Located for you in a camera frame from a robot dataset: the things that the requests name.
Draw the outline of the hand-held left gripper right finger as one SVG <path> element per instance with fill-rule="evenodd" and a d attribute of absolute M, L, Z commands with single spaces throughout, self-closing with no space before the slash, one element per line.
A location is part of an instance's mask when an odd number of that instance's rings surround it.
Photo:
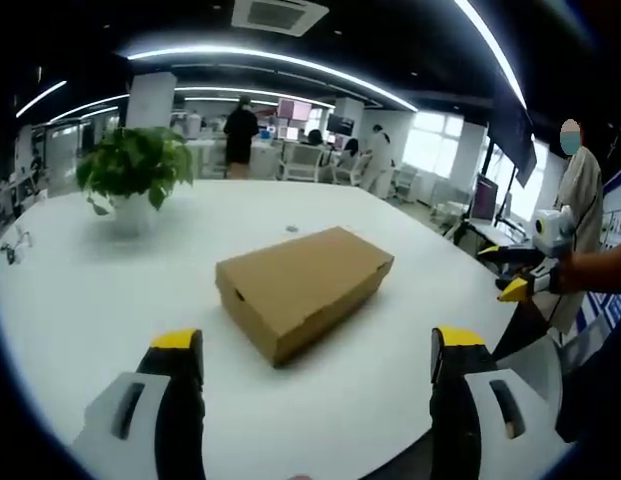
<path fill-rule="evenodd" d="M 433 479 L 541 479 L 566 453 L 556 431 L 559 352 L 544 337 L 495 360 L 476 333 L 432 331 Z"/>

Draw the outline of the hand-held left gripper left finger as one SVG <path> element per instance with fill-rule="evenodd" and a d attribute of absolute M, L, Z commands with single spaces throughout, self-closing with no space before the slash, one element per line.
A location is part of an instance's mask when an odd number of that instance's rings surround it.
<path fill-rule="evenodd" d="M 204 479 L 203 385 L 202 332 L 157 337 L 87 406 L 73 456 L 94 479 Z"/>

